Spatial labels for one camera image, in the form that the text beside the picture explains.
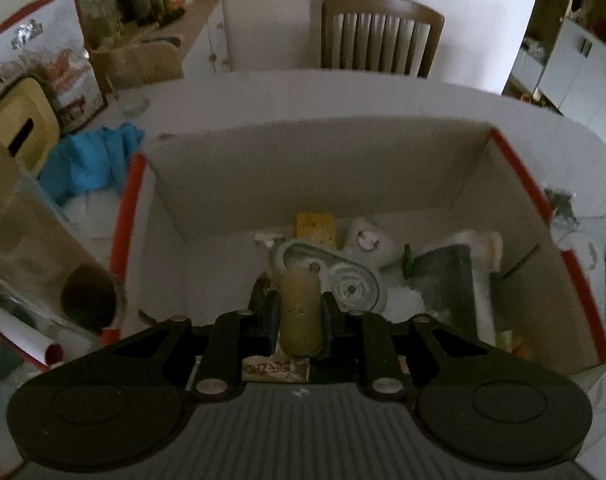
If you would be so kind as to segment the small black seaweed packet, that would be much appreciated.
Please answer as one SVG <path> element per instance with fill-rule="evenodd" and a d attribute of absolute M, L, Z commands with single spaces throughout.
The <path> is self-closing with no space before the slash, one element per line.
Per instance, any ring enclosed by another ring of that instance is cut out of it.
<path fill-rule="evenodd" d="M 562 188 L 544 188 L 544 194 L 553 214 L 553 222 L 566 226 L 579 224 L 572 208 L 573 192 Z"/>

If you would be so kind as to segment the beige small bottle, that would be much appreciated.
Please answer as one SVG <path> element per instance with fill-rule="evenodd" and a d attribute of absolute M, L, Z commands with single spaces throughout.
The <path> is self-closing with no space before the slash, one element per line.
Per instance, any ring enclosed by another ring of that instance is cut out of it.
<path fill-rule="evenodd" d="M 280 277 L 280 347 L 292 359 L 311 358 L 323 344 L 318 275 L 299 266 Z"/>

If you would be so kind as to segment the brown wooden chair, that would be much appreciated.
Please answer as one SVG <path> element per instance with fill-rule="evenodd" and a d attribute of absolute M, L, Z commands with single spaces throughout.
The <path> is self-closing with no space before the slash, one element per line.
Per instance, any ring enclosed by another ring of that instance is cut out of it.
<path fill-rule="evenodd" d="M 445 25 L 414 0 L 324 0 L 320 66 L 425 78 Z"/>

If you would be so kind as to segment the clear glass jar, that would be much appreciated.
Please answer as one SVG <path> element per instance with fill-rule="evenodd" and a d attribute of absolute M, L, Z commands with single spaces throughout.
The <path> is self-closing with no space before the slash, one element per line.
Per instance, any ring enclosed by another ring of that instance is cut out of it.
<path fill-rule="evenodd" d="M 82 247 L 2 144 L 0 289 L 81 334 L 117 330 L 125 318 L 122 284 Z"/>

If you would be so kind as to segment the yellow small box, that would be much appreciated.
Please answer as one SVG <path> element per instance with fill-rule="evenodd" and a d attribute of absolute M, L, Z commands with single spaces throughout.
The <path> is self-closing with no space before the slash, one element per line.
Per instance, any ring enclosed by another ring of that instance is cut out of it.
<path fill-rule="evenodd" d="M 323 212 L 298 212 L 295 216 L 294 236 L 315 243 L 337 247 L 335 241 L 335 216 Z"/>

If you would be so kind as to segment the red and white cardboard box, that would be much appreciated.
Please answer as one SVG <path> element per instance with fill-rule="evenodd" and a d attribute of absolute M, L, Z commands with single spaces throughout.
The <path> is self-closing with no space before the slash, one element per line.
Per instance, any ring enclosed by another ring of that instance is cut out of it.
<path fill-rule="evenodd" d="M 570 250 L 550 234 L 542 188 L 485 122 L 357 116 L 164 133 L 132 162 L 111 270 L 130 308 L 198 324 L 244 307 L 275 270 L 262 235 L 294 236 L 298 212 L 335 216 L 333 248 L 402 284 L 413 254 L 501 237 L 494 330 L 572 376 L 606 365 L 606 332 Z"/>

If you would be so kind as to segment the silver foil snack packet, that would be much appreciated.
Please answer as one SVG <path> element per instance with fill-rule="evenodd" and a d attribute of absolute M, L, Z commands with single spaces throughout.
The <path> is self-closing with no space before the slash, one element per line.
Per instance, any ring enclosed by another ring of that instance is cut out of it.
<path fill-rule="evenodd" d="M 309 360 L 287 356 L 249 356 L 242 361 L 245 382 L 279 382 L 297 384 L 309 381 Z"/>

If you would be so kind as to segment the white wall cupboard unit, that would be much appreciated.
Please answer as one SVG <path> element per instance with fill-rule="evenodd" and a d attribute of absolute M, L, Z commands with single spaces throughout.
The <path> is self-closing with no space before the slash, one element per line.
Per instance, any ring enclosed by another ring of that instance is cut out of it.
<path fill-rule="evenodd" d="M 606 144 L 606 0 L 535 0 L 504 92 Z"/>

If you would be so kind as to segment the red white printed bag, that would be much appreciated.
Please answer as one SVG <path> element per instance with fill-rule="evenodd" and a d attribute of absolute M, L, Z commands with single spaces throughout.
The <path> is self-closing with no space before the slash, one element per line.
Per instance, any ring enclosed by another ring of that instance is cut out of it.
<path fill-rule="evenodd" d="M 76 133 L 106 105 L 89 59 L 78 0 L 35 0 L 0 24 L 0 81 L 37 80 L 61 133 Z"/>

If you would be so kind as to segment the white cabinet with wood top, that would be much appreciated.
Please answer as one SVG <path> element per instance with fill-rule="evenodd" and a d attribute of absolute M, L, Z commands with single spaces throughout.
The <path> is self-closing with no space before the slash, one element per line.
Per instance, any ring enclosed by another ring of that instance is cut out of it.
<path fill-rule="evenodd" d="M 148 25 L 126 32 L 115 49 L 151 40 L 173 42 L 183 57 L 184 78 L 204 78 L 230 70 L 223 0 L 193 0 L 186 13 L 164 27 Z"/>

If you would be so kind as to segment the dark green flat package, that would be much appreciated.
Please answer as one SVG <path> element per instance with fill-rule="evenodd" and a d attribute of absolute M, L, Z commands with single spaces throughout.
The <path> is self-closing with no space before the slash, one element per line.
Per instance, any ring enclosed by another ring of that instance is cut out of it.
<path fill-rule="evenodd" d="M 471 253 L 467 245 L 440 247 L 420 256 L 413 256 L 405 245 L 401 268 L 406 283 L 421 295 L 425 312 L 467 337 L 477 338 Z"/>

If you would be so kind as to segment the brown cardboard box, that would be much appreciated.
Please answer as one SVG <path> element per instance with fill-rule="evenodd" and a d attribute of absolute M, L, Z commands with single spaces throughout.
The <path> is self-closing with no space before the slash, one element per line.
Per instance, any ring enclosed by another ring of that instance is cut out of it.
<path fill-rule="evenodd" d="M 147 84 L 183 79 L 183 57 L 167 40 L 126 44 L 115 49 L 89 52 L 99 88 L 103 93 L 136 89 Z"/>

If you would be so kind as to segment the blue cloth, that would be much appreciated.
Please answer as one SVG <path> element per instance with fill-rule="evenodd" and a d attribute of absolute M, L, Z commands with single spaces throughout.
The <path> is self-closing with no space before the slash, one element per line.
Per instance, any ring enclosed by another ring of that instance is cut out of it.
<path fill-rule="evenodd" d="M 49 152 L 38 182 L 56 206 L 115 188 L 122 195 L 130 164 L 144 138 L 131 122 L 66 136 Z"/>

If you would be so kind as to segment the grey round tape dispenser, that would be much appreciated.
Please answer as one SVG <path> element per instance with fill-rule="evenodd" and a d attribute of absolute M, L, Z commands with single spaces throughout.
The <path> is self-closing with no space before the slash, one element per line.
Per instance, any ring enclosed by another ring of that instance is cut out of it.
<path fill-rule="evenodd" d="M 297 266 L 317 274 L 322 292 L 331 292 L 342 311 L 381 313 L 387 304 L 387 286 L 378 271 L 329 246 L 290 238 L 271 248 L 277 272 Z"/>

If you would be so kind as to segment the yellow tissue box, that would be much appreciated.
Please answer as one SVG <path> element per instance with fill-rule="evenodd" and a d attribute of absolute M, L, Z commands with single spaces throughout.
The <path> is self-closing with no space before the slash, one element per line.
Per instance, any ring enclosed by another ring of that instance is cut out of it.
<path fill-rule="evenodd" d="M 13 81 L 0 93 L 0 144 L 34 176 L 60 140 L 58 119 L 39 82 Z"/>

